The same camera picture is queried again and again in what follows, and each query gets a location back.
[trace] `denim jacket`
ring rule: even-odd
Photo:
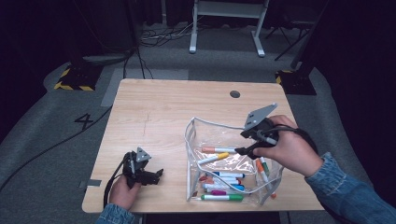
[[[396,223],[396,209],[379,198],[370,186],[345,174],[330,152],[322,159],[320,169],[305,179],[322,203],[355,223]],[[96,224],[130,224],[133,221],[134,215],[110,203]]]

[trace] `white metal stand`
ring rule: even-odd
[[[227,3],[227,2],[206,2],[195,0],[193,9],[193,25],[190,42],[190,53],[195,53],[197,50],[197,22],[198,15],[206,16],[224,16],[224,17],[242,17],[259,19],[256,31],[252,31],[252,37],[257,49],[259,57],[264,57],[264,49],[259,39],[260,31],[262,29],[262,22],[264,21],[265,13],[268,7],[268,0],[263,4],[243,4],[243,3]]]

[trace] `human hand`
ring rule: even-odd
[[[284,115],[273,116],[269,119],[274,125],[285,124],[291,128],[298,128],[297,124]],[[276,146],[255,148],[253,154],[275,160],[304,176],[313,175],[323,164],[322,158],[299,134],[289,131],[279,131]]]
[[[134,183],[134,187],[130,189],[125,175],[121,175],[113,184],[108,201],[129,211],[141,186],[142,184],[140,183]]]

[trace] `light wood surface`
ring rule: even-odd
[[[239,91],[233,98],[230,91]],[[294,120],[282,88],[270,83],[124,79],[119,86],[82,208],[103,210],[106,182],[126,152],[142,147],[152,157],[146,170],[164,169],[159,185],[141,188],[133,212],[232,212],[322,210],[304,177],[285,169],[276,199],[253,203],[186,202],[187,153],[184,132],[193,117],[243,127],[248,113],[273,102],[270,115]]]

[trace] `black and yellow striped base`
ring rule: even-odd
[[[103,66],[75,67],[69,64],[56,83],[55,90],[94,91]]]
[[[280,70],[275,73],[276,83],[286,94],[317,95],[309,77],[299,76],[298,71]]]

